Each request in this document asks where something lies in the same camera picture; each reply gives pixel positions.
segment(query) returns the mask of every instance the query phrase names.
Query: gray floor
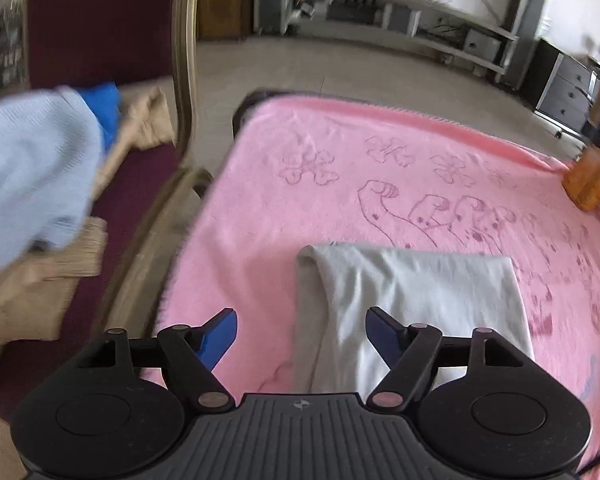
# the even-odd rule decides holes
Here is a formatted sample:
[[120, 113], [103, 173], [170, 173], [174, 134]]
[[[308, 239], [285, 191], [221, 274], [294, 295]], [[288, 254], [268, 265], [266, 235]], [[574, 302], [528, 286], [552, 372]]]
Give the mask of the gray floor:
[[560, 159], [580, 151], [517, 99], [469, 72], [376, 48], [297, 38], [198, 44], [196, 163], [214, 174], [233, 140], [231, 118], [256, 88], [283, 88], [362, 99], [467, 124]]

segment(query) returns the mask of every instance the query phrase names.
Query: beige cloth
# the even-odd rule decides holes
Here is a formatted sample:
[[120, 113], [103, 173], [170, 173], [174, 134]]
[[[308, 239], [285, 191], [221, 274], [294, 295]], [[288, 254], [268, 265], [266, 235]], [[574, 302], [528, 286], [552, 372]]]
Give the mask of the beige cloth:
[[16, 339], [57, 339], [81, 277], [100, 273], [106, 222], [87, 218], [64, 250], [27, 253], [0, 273], [0, 352]]
[[116, 142], [96, 175], [91, 197], [96, 200], [102, 194], [130, 150], [148, 150], [167, 142], [175, 142], [175, 133], [167, 97], [156, 87], [138, 96], [123, 110]]

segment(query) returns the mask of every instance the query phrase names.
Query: shelf unit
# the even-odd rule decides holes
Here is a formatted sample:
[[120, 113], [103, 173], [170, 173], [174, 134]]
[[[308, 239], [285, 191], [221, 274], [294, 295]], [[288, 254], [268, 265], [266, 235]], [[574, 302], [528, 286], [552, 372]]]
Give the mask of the shelf unit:
[[[334, 0], [325, 0], [327, 5]], [[506, 73], [507, 66], [515, 49], [518, 37], [504, 28], [493, 25], [486, 20], [482, 20], [461, 10], [432, 2], [429, 0], [381, 0], [382, 2], [382, 23], [379, 25], [363, 25], [356, 22], [343, 22], [341, 20], [328, 20], [325, 18], [310, 18], [301, 11], [293, 8], [294, 0], [288, 0], [286, 13], [286, 22], [284, 29], [289, 25], [297, 25], [300, 31], [305, 31], [314, 36], [325, 38], [334, 38], [349, 41], [362, 41], [373, 43], [390, 48], [407, 49], [411, 45], [421, 45], [435, 49], [439, 52], [451, 54], [452, 56], [465, 59], [474, 65], [481, 66], [491, 70], [496, 74], [496, 81], [501, 75]], [[388, 30], [388, 23], [395, 5], [407, 7], [410, 11], [410, 20], [406, 27], [406, 32], [395, 32]], [[492, 63], [481, 57], [474, 56], [465, 52], [461, 48], [456, 48], [443, 41], [435, 41], [423, 37], [424, 34], [418, 28], [420, 17], [423, 12], [430, 12], [436, 15], [452, 18], [456, 21], [466, 24], [468, 28], [477, 30], [488, 36], [497, 38], [504, 46], [501, 56], [502, 62]]]

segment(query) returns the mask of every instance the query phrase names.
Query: speaker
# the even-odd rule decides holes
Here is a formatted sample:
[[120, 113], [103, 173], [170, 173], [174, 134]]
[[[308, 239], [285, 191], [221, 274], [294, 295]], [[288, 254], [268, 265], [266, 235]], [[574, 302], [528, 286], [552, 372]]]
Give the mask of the speaker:
[[198, 0], [201, 40], [243, 38], [251, 33], [252, 0]]

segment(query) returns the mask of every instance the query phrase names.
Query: tv stand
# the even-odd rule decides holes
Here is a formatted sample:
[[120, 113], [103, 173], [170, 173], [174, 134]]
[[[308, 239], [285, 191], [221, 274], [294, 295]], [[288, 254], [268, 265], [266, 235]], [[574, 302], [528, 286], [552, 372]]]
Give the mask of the tv stand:
[[[429, 0], [356, 0], [352, 4], [351, 17], [347, 19], [346, 6], [338, 0], [287, 0], [286, 13], [283, 17], [283, 33], [289, 27], [296, 34], [331, 38], [336, 40], [357, 41], [396, 50], [414, 51], [419, 47], [433, 49], [448, 56], [464, 59], [474, 66], [492, 71], [495, 81], [506, 73], [518, 37], [504, 28], [472, 16], [461, 10]], [[392, 15], [399, 10], [402, 14], [400, 30], [392, 27]], [[441, 25], [424, 27], [423, 17], [428, 20], [437, 16], [447, 23], [447, 27], [456, 28], [473, 34], [485, 41], [488, 38], [500, 42], [500, 62], [476, 56], [456, 41], [445, 41], [446, 38], [435, 34], [434, 30]]]

